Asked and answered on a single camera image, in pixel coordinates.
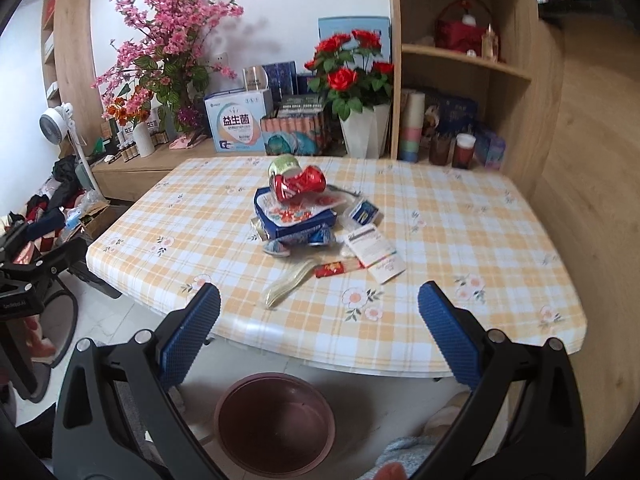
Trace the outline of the white paper leaflet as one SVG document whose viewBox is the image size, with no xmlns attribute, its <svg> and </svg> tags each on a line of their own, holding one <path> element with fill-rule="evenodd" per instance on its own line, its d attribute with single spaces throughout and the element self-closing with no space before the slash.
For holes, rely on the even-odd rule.
<svg viewBox="0 0 640 480">
<path fill-rule="evenodd" d="M 406 270 L 394 245 L 375 224 L 347 233 L 345 243 L 378 284 L 385 284 Z"/>
</svg>

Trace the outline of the clear yellowish plastic wrapper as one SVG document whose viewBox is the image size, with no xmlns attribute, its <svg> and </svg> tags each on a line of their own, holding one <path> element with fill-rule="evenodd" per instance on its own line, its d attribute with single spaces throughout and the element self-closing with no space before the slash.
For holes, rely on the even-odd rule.
<svg viewBox="0 0 640 480">
<path fill-rule="evenodd" d="M 281 275 L 262 292 L 260 304 L 268 310 L 277 307 L 278 304 L 297 287 L 303 284 L 314 273 L 314 269 L 320 264 L 317 258 L 306 258 L 302 261 L 290 264 Z"/>
</svg>

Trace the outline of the blue cardboard box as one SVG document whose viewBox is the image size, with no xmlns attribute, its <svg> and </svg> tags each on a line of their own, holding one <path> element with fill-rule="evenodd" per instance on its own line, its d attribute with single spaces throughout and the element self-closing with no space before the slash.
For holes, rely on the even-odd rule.
<svg viewBox="0 0 640 480">
<path fill-rule="evenodd" d="M 344 200 L 334 193 L 322 193 L 280 203 L 270 188 L 258 188 L 253 203 L 268 237 L 281 238 L 318 226 L 334 226 L 334 208 Z"/>
</svg>

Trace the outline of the small red wrapper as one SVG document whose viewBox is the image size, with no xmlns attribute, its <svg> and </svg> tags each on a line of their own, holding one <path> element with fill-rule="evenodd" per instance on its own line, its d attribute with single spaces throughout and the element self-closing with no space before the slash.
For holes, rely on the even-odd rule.
<svg viewBox="0 0 640 480">
<path fill-rule="evenodd" d="M 331 276 L 342 275 L 363 268 L 364 265 L 357 258 L 348 258 L 341 261 L 322 263 L 320 266 L 316 266 L 314 268 L 314 276 L 316 278 L 330 278 Z"/>
</svg>

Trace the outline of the white floral plastic tray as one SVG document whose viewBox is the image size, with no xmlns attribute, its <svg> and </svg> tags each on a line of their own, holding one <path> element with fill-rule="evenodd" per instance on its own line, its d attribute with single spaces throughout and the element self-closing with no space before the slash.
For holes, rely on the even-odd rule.
<svg viewBox="0 0 640 480">
<path fill-rule="evenodd" d="M 286 203 L 280 203 L 271 191 L 257 197 L 258 209 L 276 226 L 294 226 L 346 203 L 343 194 L 331 191 L 299 195 Z"/>
</svg>

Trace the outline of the small blue white packet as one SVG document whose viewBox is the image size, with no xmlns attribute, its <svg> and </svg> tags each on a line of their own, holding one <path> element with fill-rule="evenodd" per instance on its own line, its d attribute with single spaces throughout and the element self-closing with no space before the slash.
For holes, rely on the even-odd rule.
<svg viewBox="0 0 640 480">
<path fill-rule="evenodd" d="M 342 215 L 342 220 L 353 228 L 375 224 L 381 218 L 381 211 L 366 198 L 355 200 L 345 209 Z"/>
</svg>

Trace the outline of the blue snack bag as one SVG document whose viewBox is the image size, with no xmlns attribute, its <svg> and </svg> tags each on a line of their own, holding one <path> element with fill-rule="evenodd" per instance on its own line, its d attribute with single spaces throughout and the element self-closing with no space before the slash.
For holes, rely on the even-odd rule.
<svg viewBox="0 0 640 480">
<path fill-rule="evenodd" d="M 295 247 L 329 247 L 335 242 L 333 230 L 326 224 L 267 240 L 262 250 L 271 257 L 288 258 Z"/>
</svg>

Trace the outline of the crushed red soda can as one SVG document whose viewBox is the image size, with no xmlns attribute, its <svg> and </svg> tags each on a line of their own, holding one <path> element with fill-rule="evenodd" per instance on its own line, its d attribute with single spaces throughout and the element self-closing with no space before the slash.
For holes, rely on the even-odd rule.
<svg viewBox="0 0 640 480">
<path fill-rule="evenodd" d="M 317 166 L 307 166 L 298 174 L 286 176 L 274 174 L 270 177 L 270 188 L 280 203 L 308 193 L 322 193 L 326 190 L 326 176 Z"/>
</svg>

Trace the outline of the black plastic fork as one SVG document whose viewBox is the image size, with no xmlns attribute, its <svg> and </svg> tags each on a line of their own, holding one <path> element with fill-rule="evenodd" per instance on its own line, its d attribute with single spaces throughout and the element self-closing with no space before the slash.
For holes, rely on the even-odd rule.
<svg viewBox="0 0 640 480">
<path fill-rule="evenodd" d="M 343 193 L 343 194 L 346 194 L 346 195 L 349 195 L 349 196 L 352 196 L 352 197 L 355 197 L 355 198 L 358 198 L 358 197 L 361 196 L 360 192 L 349 191 L 349 190 L 346 190 L 346 188 L 340 188 L 339 186 L 334 185 L 334 184 L 327 184 L 326 188 L 328 190 L 330 190 L 330 191 L 337 192 L 337 193 Z"/>
</svg>

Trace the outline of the green paper noodle cup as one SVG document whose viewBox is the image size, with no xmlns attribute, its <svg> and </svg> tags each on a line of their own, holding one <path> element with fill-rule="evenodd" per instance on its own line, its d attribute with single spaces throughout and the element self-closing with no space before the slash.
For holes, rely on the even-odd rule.
<svg viewBox="0 0 640 480">
<path fill-rule="evenodd" d="M 275 157 L 268 167 L 268 177 L 275 176 L 291 177 L 299 174 L 302 168 L 299 166 L 297 158 L 291 154 L 283 154 Z"/>
</svg>

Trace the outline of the white desk fan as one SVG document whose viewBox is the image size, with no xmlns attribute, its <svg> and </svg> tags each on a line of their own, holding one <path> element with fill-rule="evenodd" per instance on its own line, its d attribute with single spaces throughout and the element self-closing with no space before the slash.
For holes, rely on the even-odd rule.
<svg viewBox="0 0 640 480">
<path fill-rule="evenodd" d="M 75 154 L 79 157 L 92 188 L 101 194 L 98 182 L 96 182 L 88 159 L 81 147 L 86 142 L 81 141 L 80 135 L 77 133 L 73 105 L 69 102 L 63 102 L 58 106 L 49 107 L 40 116 L 38 124 L 44 137 L 54 145 L 61 145 L 66 138 L 70 139 L 70 144 L 72 144 Z"/>
</svg>

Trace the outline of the white blue probiotic box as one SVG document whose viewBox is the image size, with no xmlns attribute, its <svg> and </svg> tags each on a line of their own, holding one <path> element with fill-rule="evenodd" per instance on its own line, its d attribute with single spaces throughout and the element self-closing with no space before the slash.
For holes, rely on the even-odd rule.
<svg viewBox="0 0 640 480">
<path fill-rule="evenodd" d="M 260 122 L 273 110 L 268 89 L 215 93 L 204 105 L 217 154 L 265 151 Z"/>
</svg>

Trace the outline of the wooden shelf unit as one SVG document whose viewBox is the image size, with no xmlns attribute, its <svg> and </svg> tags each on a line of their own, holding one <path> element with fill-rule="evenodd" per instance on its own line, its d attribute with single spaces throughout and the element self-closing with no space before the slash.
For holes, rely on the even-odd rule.
<svg viewBox="0 0 640 480">
<path fill-rule="evenodd" d="M 538 18 L 536 0 L 482 0 L 500 34 L 501 58 L 427 46 L 439 12 L 454 0 L 390 0 L 395 87 L 466 96 L 506 140 L 502 171 L 533 196 L 551 148 L 564 75 L 561 33 Z"/>
</svg>

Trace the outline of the dark blue starry box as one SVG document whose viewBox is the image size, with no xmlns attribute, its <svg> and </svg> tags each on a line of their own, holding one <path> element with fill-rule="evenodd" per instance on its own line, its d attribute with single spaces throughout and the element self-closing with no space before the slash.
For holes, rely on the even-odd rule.
<svg viewBox="0 0 640 480">
<path fill-rule="evenodd" d="M 297 93 L 297 70 L 294 61 L 272 63 L 262 66 L 267 77 L 267 86 L 274 105 L 278 105 L 286 96 Z"/>
</svg>

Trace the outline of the small glass bottle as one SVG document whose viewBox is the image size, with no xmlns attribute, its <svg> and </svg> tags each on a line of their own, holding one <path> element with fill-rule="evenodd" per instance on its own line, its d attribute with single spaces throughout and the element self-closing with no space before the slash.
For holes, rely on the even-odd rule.
<svg viewBox="0 0 640 480">
<path fill-rule="evenodd" d="M 490 62 L 499 61 L 499 37 L 492 28 L 488 25 L 482 36 L 482 59 Z"/>
</svg>

